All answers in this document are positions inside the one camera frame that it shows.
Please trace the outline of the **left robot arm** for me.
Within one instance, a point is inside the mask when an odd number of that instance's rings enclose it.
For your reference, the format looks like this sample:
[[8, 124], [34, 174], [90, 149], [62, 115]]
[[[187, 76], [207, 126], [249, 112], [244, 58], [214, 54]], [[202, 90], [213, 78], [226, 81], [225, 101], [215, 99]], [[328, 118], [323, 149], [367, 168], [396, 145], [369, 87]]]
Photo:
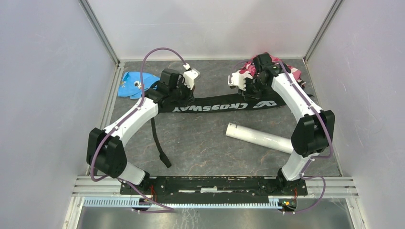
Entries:
[[97, 169], [111, 178], [118, 178], [132, 184], [138, 194], [149, 191], [149, 174], [128, 162], [125, 145], [148, 121], [159, 114], [159, 106], [173, 96], [176, 101], [189, 100], [200, 75], [196, 69], [186, 66], [184, 73], [172, 69], [162, 71], [158, 81], [145, 89], [137, 101], [124, 115], [103, 129], [94, 128], [89, 133], [86, 162], [90, 165], [90, 176], [94, 181]]

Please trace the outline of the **white shuttlecock tube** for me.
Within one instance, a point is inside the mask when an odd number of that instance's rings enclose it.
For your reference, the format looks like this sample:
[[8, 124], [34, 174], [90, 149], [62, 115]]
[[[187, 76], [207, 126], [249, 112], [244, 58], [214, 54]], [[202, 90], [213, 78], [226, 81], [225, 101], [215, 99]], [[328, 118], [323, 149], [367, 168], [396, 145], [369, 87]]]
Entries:
[[291, 140], [288, 138], [265, 133], [233, 123], [228, 124], [225, 135], [287, 154], [291, 154], [294, 150]]

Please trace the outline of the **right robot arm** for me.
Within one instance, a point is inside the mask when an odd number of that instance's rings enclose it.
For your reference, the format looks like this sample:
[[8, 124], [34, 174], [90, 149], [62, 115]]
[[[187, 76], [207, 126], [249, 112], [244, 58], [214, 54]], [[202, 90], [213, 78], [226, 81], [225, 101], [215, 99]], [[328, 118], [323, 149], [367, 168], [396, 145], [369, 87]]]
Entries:
[[326, 148], [330, 149], [324, 159], [333, 155], [332, 139], [335, 114], [318, 106], [304, 92], [292, 71], [282, 62], [274, 62], [268, 53], [252, 59], [254, 77], [247, 85], [248, 92], [271, 89], [276, 92], [293, 113], [297, 125], [291, 136], [293, 152], [279, 172], [276, 189], [287, 195], [295, 189], [295, 180], [301, 179], [310, 163], [321, 158]]

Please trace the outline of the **black racket bag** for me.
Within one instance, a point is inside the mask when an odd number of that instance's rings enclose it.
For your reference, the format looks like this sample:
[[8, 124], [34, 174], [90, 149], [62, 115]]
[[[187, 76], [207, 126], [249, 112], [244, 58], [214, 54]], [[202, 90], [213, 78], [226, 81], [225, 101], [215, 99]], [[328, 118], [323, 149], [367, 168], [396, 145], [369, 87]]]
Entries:
[[270, 109], [286, 105], [280, 95], [268, 91], [260, 94], [259, 98], [248, 98], [241, 93], [195, 98], [193, 94], [188, 97], [176, 97], [173, 94], [149, 89], [146, 91], [146, 97], [158, 105], [159, 113], [212, 114]]

